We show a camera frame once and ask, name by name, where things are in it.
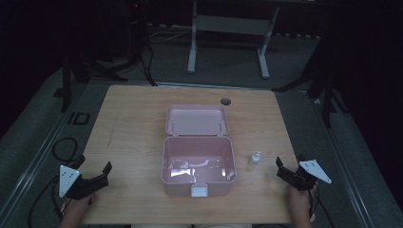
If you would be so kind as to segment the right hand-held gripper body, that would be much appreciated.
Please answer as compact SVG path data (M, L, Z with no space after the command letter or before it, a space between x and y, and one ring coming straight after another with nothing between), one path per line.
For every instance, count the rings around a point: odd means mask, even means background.
M283 167L283 170L288 170L294 173L295 183L290 184L298 191L311 190L317 183L317 180L331 183L332 180L322 169L316 160L306 160L302 155L297 157L298 168L295 172Z

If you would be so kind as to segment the black metal stand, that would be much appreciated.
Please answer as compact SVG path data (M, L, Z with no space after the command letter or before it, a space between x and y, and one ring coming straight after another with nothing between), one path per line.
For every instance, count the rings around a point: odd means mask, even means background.
M59 89L60 96L63 98L61 112L67 111L71 103L71 75L73 73L78 83L88 83L90 75L87 69L90 67L113 81L126 82L127 78L118 75L130 67L136 66L143 60L142 48L149 45L147 39L148 28L144 21L138 19L129 22L129 38L133 41L129 43L129 54L127 61L116 66L102 66L95 59L81 52L70 52L63 62L63 87Z
M331 127L330 113L332 110L334 81L336 70L341 64L343 49L344 41L340 35L323 34L301 76L287 85L273 88L273 91L285 92L311 81L307 95L310 99L318 99L320 94L324 93L321 118L327 127Z

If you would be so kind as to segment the person's left hand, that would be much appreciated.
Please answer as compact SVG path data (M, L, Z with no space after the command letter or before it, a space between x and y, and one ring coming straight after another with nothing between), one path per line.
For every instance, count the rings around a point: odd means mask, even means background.
M66 216L83 217L90 204L96 200L96 194L92 193L83 199L72 199L65 211Z

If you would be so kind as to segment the white metal table frame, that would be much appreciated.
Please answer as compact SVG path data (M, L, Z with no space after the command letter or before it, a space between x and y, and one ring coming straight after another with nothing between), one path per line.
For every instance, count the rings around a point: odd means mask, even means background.
M194 73L197 62L197 31L215 31L225 33L238 33L249 35L261 35L263 44L257 49L261 77L270 77L265 53L273 34L274 26L278 18L279 7L274 7L271 18L268 20L246 19L237 17L213 16L198 13L198 0L192 3L191 45L188 56L187 72Z

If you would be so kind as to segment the person's right hand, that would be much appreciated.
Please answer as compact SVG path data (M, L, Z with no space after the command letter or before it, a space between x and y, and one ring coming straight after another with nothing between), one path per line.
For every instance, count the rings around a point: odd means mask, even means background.
M298 191L295 187L289 186L288 207L293 219L310 217L311 198L309 191Z

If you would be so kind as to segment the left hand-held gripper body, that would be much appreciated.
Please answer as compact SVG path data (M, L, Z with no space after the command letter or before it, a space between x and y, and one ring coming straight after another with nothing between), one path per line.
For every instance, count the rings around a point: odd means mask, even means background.
M95 193L94 181L100 177L107 177L103 173L95 178L86 180L78 168L86 157L81 155L71 166L61 165L59 169L59 197L80 200Z

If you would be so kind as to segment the pink plastic box with lid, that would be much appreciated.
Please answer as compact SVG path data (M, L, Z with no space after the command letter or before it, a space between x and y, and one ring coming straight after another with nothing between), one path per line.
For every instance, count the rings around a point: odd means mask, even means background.
M213 104L173 104L167 110L162 182L168 196L226 195L237 177L225 110Z

